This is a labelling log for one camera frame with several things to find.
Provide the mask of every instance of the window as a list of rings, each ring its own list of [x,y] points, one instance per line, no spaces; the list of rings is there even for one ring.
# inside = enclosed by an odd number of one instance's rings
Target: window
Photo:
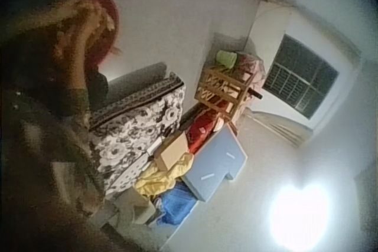
[[[310,119],[337,76],[327,62],[285,35],[264,89]]]

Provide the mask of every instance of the black and white floral cushion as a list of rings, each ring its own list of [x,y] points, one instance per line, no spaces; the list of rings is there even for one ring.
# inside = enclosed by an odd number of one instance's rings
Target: black and white floral cushion
[[[169,78],[92,114],[90,143],[105,179],[106,195],[132,186],[147,162],[143,156],[148,147],[178,129],[184,95],[184,83],[171,73]]]

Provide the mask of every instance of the blue cloth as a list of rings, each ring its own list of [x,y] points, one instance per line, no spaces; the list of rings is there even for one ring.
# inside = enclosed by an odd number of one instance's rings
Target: blue cloth
[[[176,182],[173,189],[161,195],[164,216],[157,221],[158,225],[179,225],[197,203],[196,197],[183,182]]]

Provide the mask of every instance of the cardboard box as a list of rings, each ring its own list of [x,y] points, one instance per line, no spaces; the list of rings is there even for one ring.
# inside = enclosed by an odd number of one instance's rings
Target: cardboard box
[[[185,133],[175,132],[165,139],[154,153],[158,169],[160,171],[169,171],[186,152],[188,152],[188,141]]]

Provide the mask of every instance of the yellow fabric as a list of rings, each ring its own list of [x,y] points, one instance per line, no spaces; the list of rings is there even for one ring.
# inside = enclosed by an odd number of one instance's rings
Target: yellow fabric
[[[194,155],[185,153],[169,171],[159,171],[155,162],[140,175],[134,185],[135,189],[142,195],[154,196],[172,189],[175,186],[176,178],[183,176],[191,168]]]

